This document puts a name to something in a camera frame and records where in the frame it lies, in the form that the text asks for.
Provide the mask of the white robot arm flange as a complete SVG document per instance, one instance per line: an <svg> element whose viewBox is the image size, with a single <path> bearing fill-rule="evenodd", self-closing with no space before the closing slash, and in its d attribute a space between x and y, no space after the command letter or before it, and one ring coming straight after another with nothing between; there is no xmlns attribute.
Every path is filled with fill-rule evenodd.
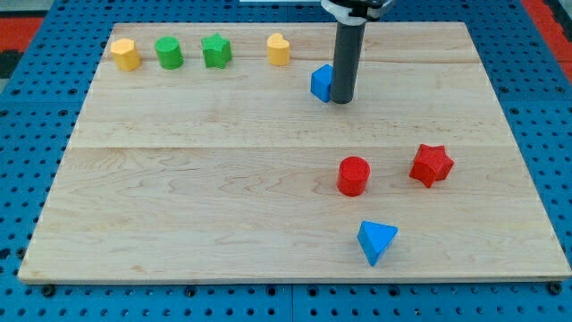
<svg viewBox="0 0 572 322"><path fill-rule="evenodd" d="M396 0L321 0L320 5L335 20L347 26L379 21L396 4Z"/></svg>

